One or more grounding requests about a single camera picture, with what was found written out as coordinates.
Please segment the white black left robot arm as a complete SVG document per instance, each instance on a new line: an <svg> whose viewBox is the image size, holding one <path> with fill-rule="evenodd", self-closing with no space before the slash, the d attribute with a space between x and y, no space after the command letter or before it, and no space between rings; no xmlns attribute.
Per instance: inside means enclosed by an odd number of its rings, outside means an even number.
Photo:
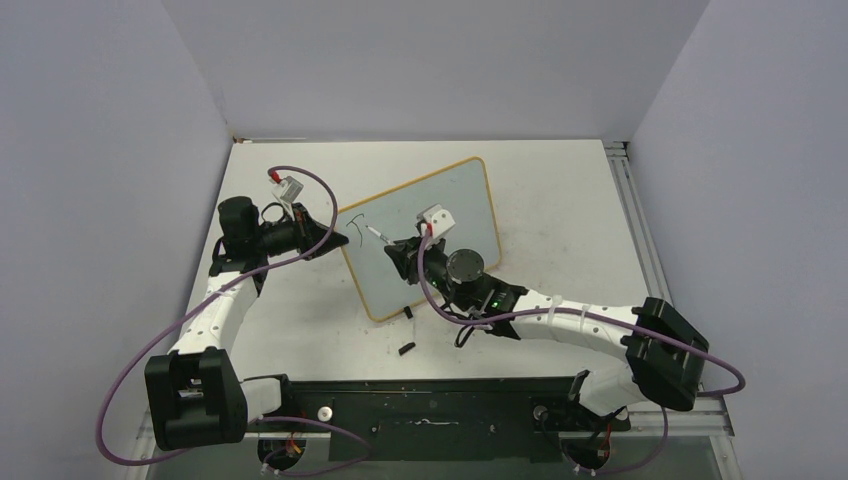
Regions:
<svg viewBox="0 0 848 480"><path fill-rule="evenodd" d="M285 376L243 382L229 351L263 290L270 258L296 252L311 260L349 242L300 203L276 222L261 220L245 196L224 200L218 214L222 235L208 274L208 304L169 351L150 357L144 369L156 444L163 451L239 442L259 418L276 431L295 423L298 403L283 393Z"/></svg>

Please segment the black white marker pen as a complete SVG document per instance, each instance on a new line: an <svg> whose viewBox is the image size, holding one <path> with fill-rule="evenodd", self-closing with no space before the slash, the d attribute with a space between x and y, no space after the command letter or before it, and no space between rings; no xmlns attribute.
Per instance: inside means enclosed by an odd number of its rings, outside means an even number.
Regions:
<svg viewBox="0 0 848 480"><path fill-rule="evenodd" d="M374 228L374 227L372 227L372 226L370 226L370 225L366 225L366 229L367 229L370 233L372 233L375 237L377 237L378 239L380 239L380 240L381 240L383 243L385 243L386 245L394 245L394 242L393 242L393 241L392 241L389 237L387 237L386 235L384 235L382 232L380 232L380 231L379 231L379 230L377 230L376 228Z"/></svg>

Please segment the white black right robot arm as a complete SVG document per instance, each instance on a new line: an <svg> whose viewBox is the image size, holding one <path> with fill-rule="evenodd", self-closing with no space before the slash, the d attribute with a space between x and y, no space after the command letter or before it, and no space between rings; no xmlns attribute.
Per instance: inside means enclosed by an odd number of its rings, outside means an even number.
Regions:
<svg viewBox="0 0 848 480"><path fill-rule="evenodd" d="M438 311L453 323L512 340L545 340L585 348L616 360L573 380L565 411L590 428L634 403L651 401L690 411L704 369L706 339L668 302L648 297L635 307L571 302L485 272L471 249L446 253L445 243L421 250L419 237L387 245L400 278L426 294L438 292Z"/></svg>

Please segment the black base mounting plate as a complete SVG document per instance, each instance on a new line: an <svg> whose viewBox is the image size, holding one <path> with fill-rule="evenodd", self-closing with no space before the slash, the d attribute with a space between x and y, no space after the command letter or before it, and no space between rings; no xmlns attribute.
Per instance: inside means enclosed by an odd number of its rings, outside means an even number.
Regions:
<svg viewBox="0 0 848 480"><path fill-rule="evenodd" d="M576 404L569 377L415 381L286 381L276 422L249 426L262 440L306 440L329 424L347 430L330 436L332 461L353 459L372 447L373 461L558 460L564 444L601 442L607 432L627 432L625 412L603 421ZM294 418L315 425L299 425Z"/></svg>

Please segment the black marker cap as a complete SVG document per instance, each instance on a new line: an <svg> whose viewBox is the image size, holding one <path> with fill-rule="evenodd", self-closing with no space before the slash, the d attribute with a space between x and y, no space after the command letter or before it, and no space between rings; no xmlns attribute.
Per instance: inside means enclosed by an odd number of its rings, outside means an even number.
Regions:
<svg viewBox="0 0 848 480"><path fill-rule="evenodd" d="M416 347L415 342L409 342L409 343L405 344L404 346L402 346L401 348L398 349L398 355L403 356L415 347Z"/></svg>

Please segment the aluminium front frame rail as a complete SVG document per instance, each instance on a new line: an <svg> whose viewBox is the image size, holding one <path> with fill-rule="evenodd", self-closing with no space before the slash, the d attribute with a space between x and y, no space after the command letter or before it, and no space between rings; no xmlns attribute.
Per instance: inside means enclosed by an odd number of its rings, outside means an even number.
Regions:
<svg viewBox="0 0 848 480"><path fill-rule="evenodd" d="M642 402L598 416L560 392L515 390L503 384L467 391L394 391L377 385L367 390L344 390L338 385L299 384L284 386L283 400L281 408L249 423L245 435L314 431L322 425L334 425L361 436L406 427L413 431L431 428L454 432L461 437L507 431L587 436L593 432L653 428L668 428L680 435L733 432L719 401L700 400L688 412ZM152 424L150 407L149 415Z"/></svg>

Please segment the yellow framed whiteboard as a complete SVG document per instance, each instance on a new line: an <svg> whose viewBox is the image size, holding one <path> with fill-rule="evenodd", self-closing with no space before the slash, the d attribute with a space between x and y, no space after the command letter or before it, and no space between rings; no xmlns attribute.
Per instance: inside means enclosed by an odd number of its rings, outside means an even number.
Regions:
<svg viewBox="0 0 848 480"><path fill-rule="evenodd" d="M445 252L471 249L488 269L502 249L487 169L479 157L449 165L339 211L336 231L367 317L382 322L425 300L401 279L384 248L429 231L445 240Z"/></svg>

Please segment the aluminium right side rail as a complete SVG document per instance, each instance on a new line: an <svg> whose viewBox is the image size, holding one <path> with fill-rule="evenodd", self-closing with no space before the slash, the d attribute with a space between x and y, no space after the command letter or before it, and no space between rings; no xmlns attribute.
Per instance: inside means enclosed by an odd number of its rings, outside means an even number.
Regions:
<svg viewBox="0 0 848 480"><path fill-rule="evenodd" d="M638 192L628 155L628 143L624 141L610 141L603 142L602 145L635 245L637 258L648 293L677 307L678 304L673 299L672 292L669 288L660 255Z"/></svg>

